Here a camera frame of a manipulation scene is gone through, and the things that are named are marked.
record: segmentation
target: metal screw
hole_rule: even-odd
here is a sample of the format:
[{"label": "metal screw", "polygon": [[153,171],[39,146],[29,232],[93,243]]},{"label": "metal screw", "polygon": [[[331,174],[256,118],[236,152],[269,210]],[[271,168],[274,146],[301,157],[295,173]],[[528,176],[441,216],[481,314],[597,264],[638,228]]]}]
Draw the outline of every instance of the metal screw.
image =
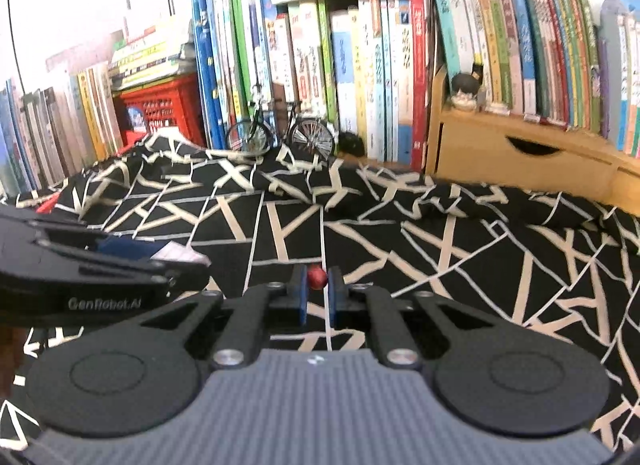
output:
[{"label": "metal screw", "polygon": [[398,348],[391,350],[386,354],[386,358],[392,364],[396,366],[411,366],[418,361],[418,353],[414,350],[408,350],[406,348]]},{"label": "metal screw", "polygon": [[244,361],[244,354],[238,350],[220,350],[213,354],[213,360],[220,366],[237,366]]}]

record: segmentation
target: wooden shelf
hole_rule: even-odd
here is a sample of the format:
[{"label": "wooden shelf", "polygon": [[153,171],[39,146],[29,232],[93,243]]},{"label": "wooden shelf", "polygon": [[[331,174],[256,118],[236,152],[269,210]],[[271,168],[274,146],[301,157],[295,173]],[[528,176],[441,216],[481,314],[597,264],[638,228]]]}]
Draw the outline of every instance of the wooden shelf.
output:
[{"label": "wooden shelf", "polygon": [[[585,130],[564,131],[521,116],[454,109],[446,71],[434,78],[426,173],[463,182],[566,191],[640,214],[640,159]],[[535,154],[512,139],[546,146]]]}]

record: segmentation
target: black circular pad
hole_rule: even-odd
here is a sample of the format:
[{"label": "black circular pad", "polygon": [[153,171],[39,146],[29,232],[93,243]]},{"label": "black circular pad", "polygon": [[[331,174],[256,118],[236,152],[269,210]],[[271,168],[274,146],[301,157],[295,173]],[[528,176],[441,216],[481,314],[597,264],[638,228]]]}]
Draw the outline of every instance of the black circular pad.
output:
[{"label": "black circular pad", "polygon": [[200,373],[169,331],[119,325],[45,352],[27,395],[43,425],[82,437],[147,431],[196,397]]},{"label": "black circular pad", "polygon": [[462,418],[516,437],[549,437],[589,425],[609,382],[583,349],[525,330],[478,329],[442,358],[439,396]]}]

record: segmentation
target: red box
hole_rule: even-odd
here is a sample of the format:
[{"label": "red box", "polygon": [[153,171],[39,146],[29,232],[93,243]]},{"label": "red box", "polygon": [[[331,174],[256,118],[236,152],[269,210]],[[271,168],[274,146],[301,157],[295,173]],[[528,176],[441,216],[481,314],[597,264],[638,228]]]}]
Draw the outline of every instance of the red box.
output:
[{"label": "red box", "polygon": [[119,107],[126,108],[127,129],[132,128],[131,119],[142,116],[147,132],[177,126],[185,138],[196,145],[207,146],[195,73],[124,91],[115,95],[114,100],[120,101]]}]

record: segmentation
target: bed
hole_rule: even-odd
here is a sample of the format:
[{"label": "bed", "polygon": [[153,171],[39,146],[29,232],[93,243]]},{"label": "bed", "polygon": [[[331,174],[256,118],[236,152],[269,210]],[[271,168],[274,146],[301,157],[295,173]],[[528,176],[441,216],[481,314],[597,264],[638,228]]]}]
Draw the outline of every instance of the bed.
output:
[{"label": "bed", "polygon": [[[36,206],[60,191],[54,214],[137,239],[189,243],[212,260],[209,289],[237,297],[287,281],[296,263],[340,266],[348,283],[394,297],[433,291],[577,344],[606,366],[607,405],[593,432],[610,448],[640,437],[640,225],[614,207],[563,193],[434,181],[415,172],[204,150],[155,134],[127,154],[55,188],[7,199]],[[364,334],[331,331],[326,298],[311,293],[299,333],[271,346],[357,349]],[[55,346],[79,327],[48,334]],[[24,376],[42,334],[31,330],[24,366],[0,415],[0,445],[38,434]]]}]

